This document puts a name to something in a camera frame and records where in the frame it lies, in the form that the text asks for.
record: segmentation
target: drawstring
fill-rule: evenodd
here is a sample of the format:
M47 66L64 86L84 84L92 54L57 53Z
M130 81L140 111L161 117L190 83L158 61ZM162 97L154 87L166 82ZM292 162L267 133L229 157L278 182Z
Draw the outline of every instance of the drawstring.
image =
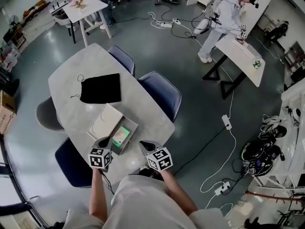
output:
M79 82L83 82L84 79L85 79L85 78L84 78L84 76L83 76L82 74L80 74L80 75L77 77L77 80L78 80Z
M81 99L81 96L80 96L79 94L76 94L76 95L74 95L74 96L71 96L70 98L72 98L72 97L78 97L79 99Z
M79 74L78 77L77 77L77 81L78 81L78 82L83 82L84 80L85 80L84 76L83 76L82 74ZM81 96L80 96L79 94L76 94L76 95L74 95L74 96L71 96L70 98L72 98L72 97L78 97L79 99L81 99Z

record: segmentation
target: white shirt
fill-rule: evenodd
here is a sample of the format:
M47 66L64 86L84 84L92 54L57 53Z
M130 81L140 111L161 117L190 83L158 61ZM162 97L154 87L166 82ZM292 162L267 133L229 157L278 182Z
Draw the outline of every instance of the white shirt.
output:
M220 33L240 35L240 9L239 0L222 0L215 11L219 14L221 25L212 22L211 27Z
M164 182L139 175L122 179L103 223L70 209L63 229L229 229L219 209L198 210L189 217L166 193Z

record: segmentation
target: gray floor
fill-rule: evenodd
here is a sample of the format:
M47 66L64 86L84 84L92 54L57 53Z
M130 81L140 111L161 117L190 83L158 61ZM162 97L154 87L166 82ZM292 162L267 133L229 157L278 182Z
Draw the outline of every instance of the gray floor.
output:
M135 16L148 18L147 12L153 11L156 17L160 18L168 8L155 6L155 2L123 1L113 10L113 16L117 21ZM167 13L165 18L191 20L203 9L200 5L186 7L185 4L186 0L182 0L180 5L170 5L173 10ZM175 171L223 128L221 117L224 114L229 115L231 97L223 101L218 84L201 80L214 63L204 65L199 60L197 52L200 46L195 40L174 37L170 29L158 30L152 27L150 22L149 19L115 24L110 28L113 34L111 40L105 31L96 29L88 37L88 44L96 42L105 49L118 45L134 59L137 78L156 70L181 91L183 99L174 123L175 132L166 143L173 156ZM191 28L189 22L183 22L183 25ZM185 31L186 29L179 26L173 29L173 32L180 36L184 36ZM207 36L207 33L200 35L200 43L203 43ZM203 190L209 189L224 177L238 178L238 174L231 169L233 158L239 157L246 141L258 135L263 113L279 113L284 67L262 47L256 36L263 39L262 32L257 28L250 34L248 42L266 61L261 85L256 88L246 78L234 92L231 124L232 133L237 139L237 148L232 159L220 173L205 184ZM41 196L34 205L50 225L55 221L64 220L70 207L88 206L90 193L90 189L72 187L56 163L54 153L66 136L40 127L35 118L36 106L50 96L48 77L65 60L84 48L80 30L76 31L76 40L77 43L73 44L67 29L55 25L24 50L13 70L14 76L20 79L16 94L18 112L5 135L5 145L23 193L27 198ZM213 57L216 60L221 56L221 52L214 51ZM240 72L229 60L223 67L232 77L236 77ZM234 140L230 133L222 132L196 160L178 173L179 183L198 208L204 208L214 194L214 189L209 193L201 193L202 182L223 164L233 147ZM227 202L235 203L250 181L250 177L243 179L230 195L214 198L210 206L219 208Z

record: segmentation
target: gray tabletop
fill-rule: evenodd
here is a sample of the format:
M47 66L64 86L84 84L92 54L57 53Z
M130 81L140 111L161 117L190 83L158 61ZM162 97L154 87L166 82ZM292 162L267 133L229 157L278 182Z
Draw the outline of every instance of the gray tabletop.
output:
M120 156L112 153L114 159L107 177L114 184L145 162L138 145L139 141L154 140L163 145L174 132L173 123L138 81L106 50L95 43L63 63L49 77L49 87L58 117L67 135L88 162L88 153L94 140L86 131L104 104L85 104L78 97L70 97L81 95L81 83L77 80L80 74L84 79L88 79L112 73L120 74L122 101L111 105L139 125L124 152Z

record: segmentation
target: small green object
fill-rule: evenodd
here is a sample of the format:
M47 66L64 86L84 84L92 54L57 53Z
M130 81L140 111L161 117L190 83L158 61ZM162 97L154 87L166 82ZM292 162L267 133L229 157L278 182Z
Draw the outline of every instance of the small green object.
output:
M259 67L262 66L262 63L259 59L256 59L254 62L253 62L253 67L258 69Z
M123 126L121 126L112 138L113 144L116 145L117 147L120 147L121 144L126 139L126 137L129 135L129 133L130 133L130 131L125 129Z

